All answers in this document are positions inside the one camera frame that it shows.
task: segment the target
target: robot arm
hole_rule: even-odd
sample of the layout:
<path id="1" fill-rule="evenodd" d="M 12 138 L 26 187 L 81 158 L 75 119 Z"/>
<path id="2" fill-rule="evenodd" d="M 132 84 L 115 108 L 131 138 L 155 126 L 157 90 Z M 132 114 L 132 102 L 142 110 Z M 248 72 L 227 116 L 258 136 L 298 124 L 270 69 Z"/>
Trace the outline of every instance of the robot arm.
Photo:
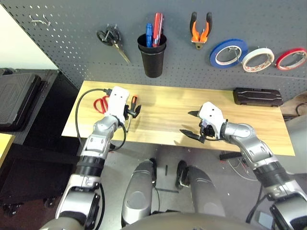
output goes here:
<path id="1" fill-rule="evenodd" d="M 110 141 L 120 124 L 125 123 L 125 113 L 138 113 L 126 106 L 129 92 L 114 87 L 108 102 L 105 117 L 94 124 L 93 133 L 87 138 L 77 163 L 76 171 L 70 176 L 55 219 L 49 221 L 41 230 L 91 230 L 96 225 L 100 195 L 101 174 Z"/>
<path id="2" fill-rule="evenodd" d="M 206 136 L 237 145 L 248 166 L 260 181 L 269 200 L 275 201 L 271 212 L 280 229 L 293 229 L 307 219 L 307 196 L 295 180 L 291 180 L 270 148 L 256 136 L 252 126 L 234 124 L 224 119 L 222 111 L 206 102 L 200 111 L 189 112 L 201 119 L 200 136 L 181 130 L 188 137 L 204 142 Z"/>

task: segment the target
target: tabletop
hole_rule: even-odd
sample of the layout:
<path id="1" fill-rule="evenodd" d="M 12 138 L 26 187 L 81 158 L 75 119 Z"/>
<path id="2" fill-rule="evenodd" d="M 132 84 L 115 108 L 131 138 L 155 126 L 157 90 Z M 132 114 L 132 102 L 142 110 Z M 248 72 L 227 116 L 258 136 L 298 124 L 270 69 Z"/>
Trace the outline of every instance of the tabletop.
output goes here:
<path id="1" fill-rule="evenodd" d="M 0 133 L 0 167 L 13 143 L 14 136 Z"/>
<path id="2" fill-rule="evenodd" d="M 130 105 L 132 96 L 137 95 L 138 104 L 142 105 L 139 116 L 131 120 L 126 141 L 239 151 L 237 146 L 224 141 L 205 141 L 202 144 L 179 131 L 188 129 L 199 133 L 200 119 L 189 115 L 188 112 L 199 110 L 204 102 L 210 101 L 222 110 L 224 118 L 229 122 L 246 123 L 254 127 L 258 138 L 264 141 L 274 154 L 295 155 L 280 108 L 237 105 L 234 103 L 232 91 L 223 90 L 84 81 L 62 135 L 77 136 L 75 108 L 79 97 L 85 91 L 94 88 L 112 89 L 114 86 L 130 92 L 127 104 Z M 104 95 L 101 91 L 90 92 L 82 99 L 78 111 L 81 137 L 87 138 L 93 131 L 93 124 L 103 118 L 104 115 L 94 109 L 93 102 Z M 115 132 L 113 140 L 123 140 L 121 129 Z"/>

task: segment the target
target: pen holder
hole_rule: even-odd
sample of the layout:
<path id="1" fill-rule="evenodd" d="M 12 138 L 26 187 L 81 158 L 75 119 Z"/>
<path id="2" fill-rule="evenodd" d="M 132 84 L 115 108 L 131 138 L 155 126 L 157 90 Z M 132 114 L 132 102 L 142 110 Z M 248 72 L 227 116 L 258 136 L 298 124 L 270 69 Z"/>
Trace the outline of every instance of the pen holder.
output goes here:
<path id="1" fill-rule="evenodd" d="M 150 78 L 157 78 L 162 74 L 163 57 L 166 48 L 166 37 L 162 34 L 158 47 L 146 46 L 146 34 L 138 38 L 145 74 Z"/>

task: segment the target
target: blue screwdriver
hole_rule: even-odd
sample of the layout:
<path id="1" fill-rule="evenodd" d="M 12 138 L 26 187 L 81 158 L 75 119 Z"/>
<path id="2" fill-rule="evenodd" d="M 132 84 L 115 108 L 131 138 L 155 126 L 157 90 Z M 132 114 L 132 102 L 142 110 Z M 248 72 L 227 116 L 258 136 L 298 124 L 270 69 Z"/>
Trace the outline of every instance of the blue screwdriver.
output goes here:
<path id="1" fill-rule="evenodd" d="M 153 25 L 151 23 L 146 24 L 146 46 L 153 47 Z"/>

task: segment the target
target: red scissors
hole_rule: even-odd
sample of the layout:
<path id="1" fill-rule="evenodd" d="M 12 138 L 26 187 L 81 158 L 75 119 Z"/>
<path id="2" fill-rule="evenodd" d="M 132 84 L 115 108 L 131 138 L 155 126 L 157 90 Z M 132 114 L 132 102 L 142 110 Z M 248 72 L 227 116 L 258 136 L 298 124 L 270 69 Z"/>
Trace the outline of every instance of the red scissors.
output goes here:
<path id="1" fill-rule="evenodd" d="M 106 101 L 106 99 L 109 97 L 109 95 L 106 95 L 106 96 L 104 96 L 103 98 L 98 98 L 98 99 L 96 99 L 95 101 L 94 101 L 94 104 L 93 104 L 93 106 L 94 106 L 94 108 L 95 108 L 95 110 L 97 111 L 97 112 L 99 112 L 99 113 L 101 113 L 101 114 L 104 114 L 106 111 L 107 111 L 107 101 Z M 102 110 L 99 110 L 98 108 L 97 108 L 97 103 L 100 103 L 100 106 L 101 106 L 101 109 Z"/>

